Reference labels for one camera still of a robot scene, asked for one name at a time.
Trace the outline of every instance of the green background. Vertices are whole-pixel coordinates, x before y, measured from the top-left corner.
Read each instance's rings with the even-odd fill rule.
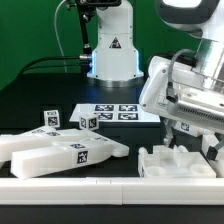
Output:
[[[54,13],[61,0],[16,0],[0,3],[0,89],[13,81],[32,60],[60,56],[54,32]],[[130,0],[134,6],[134,45],[145,72],[148,58],[182,48],[196,50],[198,40],[166,26],[155,12],[154,0]],[[65,55],[82,53],[77,11],[65,5],[58,14],[58,30]],[[97,18],[88,24],[92,48],[97,45]],[[63,69],[50,72],[63,72]]]

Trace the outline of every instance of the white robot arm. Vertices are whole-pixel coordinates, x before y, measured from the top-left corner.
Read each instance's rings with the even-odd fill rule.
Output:
[[[181,52],[173,60],[152,59],[140,96],[142,109],[223,134],[224,0],[156,0],[156,9],[167,25],[201,42],[196,67],[175,62]]]

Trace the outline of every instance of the white foam block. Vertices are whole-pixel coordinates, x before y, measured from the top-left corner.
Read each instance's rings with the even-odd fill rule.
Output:
[[[139,150],[138,172],[141,177],[194,177],[215,178],[216,173],[199,152],[186,152],[182,148],[175,150],[155,147],[153,154]]]
[[[76,167],[87,166],[102,162],[121,147],[114,147],[113,143],[105,140],[86,140],[70,143],[56,143],[55,146],[13,152],[11,173],[19,179],[37,177]],[[123,156],[128,154],[128,147],[123,147]]]
[[[32,135],[0,137],[0,162],[11,160],[12,152],[51,146],[52,142],[69,142],[85,139],[86,134],[76,129],[50,132],[36,132]]]

